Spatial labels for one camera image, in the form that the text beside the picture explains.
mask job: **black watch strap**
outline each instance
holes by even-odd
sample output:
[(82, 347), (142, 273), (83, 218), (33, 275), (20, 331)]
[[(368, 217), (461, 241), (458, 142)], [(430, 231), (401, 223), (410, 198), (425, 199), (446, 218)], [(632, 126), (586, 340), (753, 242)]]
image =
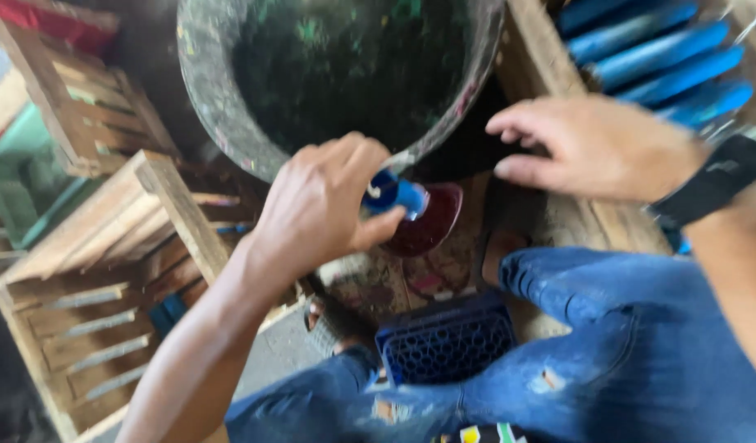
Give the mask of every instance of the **black watch strap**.
[(674, 192), (649, 205), (662, 226), (684, 227), (727, 204), (756, 181), (756, 126), (731, 131)]

